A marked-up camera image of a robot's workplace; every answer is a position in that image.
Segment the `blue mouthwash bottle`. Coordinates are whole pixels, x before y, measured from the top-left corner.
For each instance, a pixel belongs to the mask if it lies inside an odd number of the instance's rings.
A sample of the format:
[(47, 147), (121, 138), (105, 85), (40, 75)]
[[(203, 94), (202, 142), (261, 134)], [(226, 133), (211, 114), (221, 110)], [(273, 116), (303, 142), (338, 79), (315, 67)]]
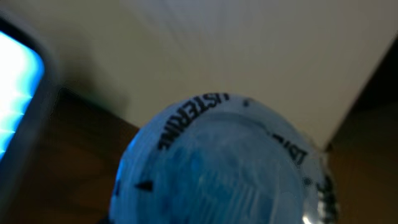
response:
[(317, 148), (260, 102), (207, 93), (152, 118), (121, 157), (105, 223), (336, 223)]

